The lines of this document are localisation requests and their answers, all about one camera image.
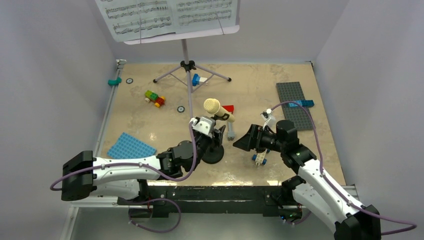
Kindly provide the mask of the beige toy microphone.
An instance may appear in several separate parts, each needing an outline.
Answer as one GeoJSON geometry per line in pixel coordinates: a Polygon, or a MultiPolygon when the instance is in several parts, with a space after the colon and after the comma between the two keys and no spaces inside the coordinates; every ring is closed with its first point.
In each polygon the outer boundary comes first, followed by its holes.
{"type": "Polygon", "coordinates": [[[223,108],[221,103],[215,98],[207,98],[203,102],[203,109],[206,110],[207,113],[222,117],[230,123],[233,123],[236,120],[234,115],[223,108]]]}

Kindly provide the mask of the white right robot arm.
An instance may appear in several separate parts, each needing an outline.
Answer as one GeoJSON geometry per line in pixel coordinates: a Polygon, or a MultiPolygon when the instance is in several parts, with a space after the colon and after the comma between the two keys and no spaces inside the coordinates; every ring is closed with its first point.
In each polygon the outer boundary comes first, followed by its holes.
{"type": "Polygon", "coordinates": [[[334,239],[382,238],[381,221],[375,217],[378,210],[373,205],[364,206],[328,174],[317,156],[300,143],[292,121],[278,121],[275,132],[252,124],[233,146],[247,152],[270,150],[280,153],[284,164],[296,174],[282,183],[282,200],[305,206],[325,223],[334,239]]]}

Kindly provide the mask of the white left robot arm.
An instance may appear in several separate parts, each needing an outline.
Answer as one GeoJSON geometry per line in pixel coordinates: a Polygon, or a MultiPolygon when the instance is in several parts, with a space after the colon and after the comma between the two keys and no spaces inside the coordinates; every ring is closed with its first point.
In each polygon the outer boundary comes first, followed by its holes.
{"type": "Polygon", "coordinates": [[[61,200],[71,202],[98,195],[146,203],[149,191],[140,181],[182,182],[201,161],[212,165],[222,160],[226,126],[217,128],[216,121],[216,117],[192,118],[188,124],[191,139],[156,155],[110,159],[95,157],[91,150],[78,153],[62,166],[58,179],[61,200]]]}

